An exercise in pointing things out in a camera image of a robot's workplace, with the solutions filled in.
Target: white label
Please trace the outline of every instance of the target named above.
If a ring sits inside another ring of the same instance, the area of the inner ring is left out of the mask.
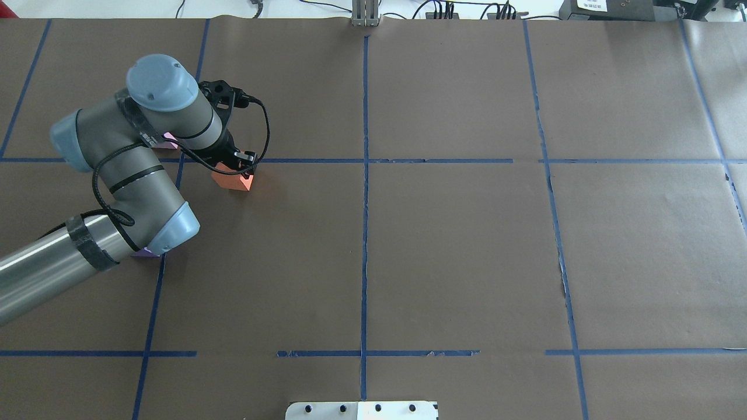
[[[578,7],[595,12],[607,11],[607,0],[576,0]]]

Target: metal bracket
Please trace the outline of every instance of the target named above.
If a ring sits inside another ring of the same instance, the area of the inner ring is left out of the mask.
[[[379,26],[379,0],[353,0],[353,26]]]
[[[285,420],[438,420],[433,401],[292,403]]]

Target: robotic arm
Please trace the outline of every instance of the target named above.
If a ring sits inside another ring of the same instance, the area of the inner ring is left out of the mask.
[[[0,325],[118,265],[147,247],[161,255],[199,231],[150,147],[172,140],[185,154],[226,175],[248,177],[270,140],[267,110],[258,99],[224,81],[197,84],[167,55],[141,58],[127,73],[127,88],[53,125],[52,143],[80,172],[93,171],[100,210],[71,217],[33,244],[0,259]],[[226,129],[234,107],[262,107],[267,143],[257,157],[234,145]],[[223,163],[233,171],[214,168]],[[99,176],[116,200],[99,193]]]

